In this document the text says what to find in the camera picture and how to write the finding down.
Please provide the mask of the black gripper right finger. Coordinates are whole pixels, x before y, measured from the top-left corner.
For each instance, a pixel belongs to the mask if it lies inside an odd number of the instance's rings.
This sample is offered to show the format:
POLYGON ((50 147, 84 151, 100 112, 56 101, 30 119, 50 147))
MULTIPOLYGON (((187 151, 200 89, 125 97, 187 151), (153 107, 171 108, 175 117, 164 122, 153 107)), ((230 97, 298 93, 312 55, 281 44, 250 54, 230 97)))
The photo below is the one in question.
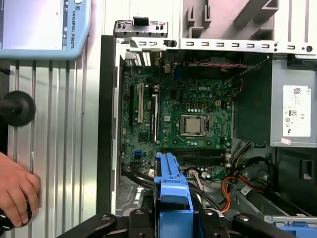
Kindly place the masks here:
POLYGON ((293 238, 285 232, 251 214, 240 213, 232 218, 231 225, 223 223, 228 220, 220 217, 217 211, 201 210, 197 214, 198 238, 293 238))

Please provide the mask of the person bare hand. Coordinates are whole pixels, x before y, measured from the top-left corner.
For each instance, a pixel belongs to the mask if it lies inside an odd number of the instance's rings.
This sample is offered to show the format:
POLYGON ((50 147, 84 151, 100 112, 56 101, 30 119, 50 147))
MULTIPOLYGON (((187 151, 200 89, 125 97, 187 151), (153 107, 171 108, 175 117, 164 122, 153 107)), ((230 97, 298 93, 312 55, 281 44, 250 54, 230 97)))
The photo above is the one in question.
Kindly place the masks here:
POLYGON ((37 215, 40 188, 36 176, 7 155, 0 154, 0 208, 15 227, 28 223, 28 205, 32 215, 37 215))

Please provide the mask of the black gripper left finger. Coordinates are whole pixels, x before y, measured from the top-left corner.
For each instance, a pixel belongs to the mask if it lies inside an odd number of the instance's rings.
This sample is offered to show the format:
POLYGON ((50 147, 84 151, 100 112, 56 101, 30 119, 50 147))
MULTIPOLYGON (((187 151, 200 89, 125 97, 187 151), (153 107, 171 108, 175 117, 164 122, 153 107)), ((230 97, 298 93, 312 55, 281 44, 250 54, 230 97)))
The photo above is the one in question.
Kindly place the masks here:
POLYGON ((154 238, 152 215, 135 209, 129 216, 97 214, 58 236, 59 238, 154 238))

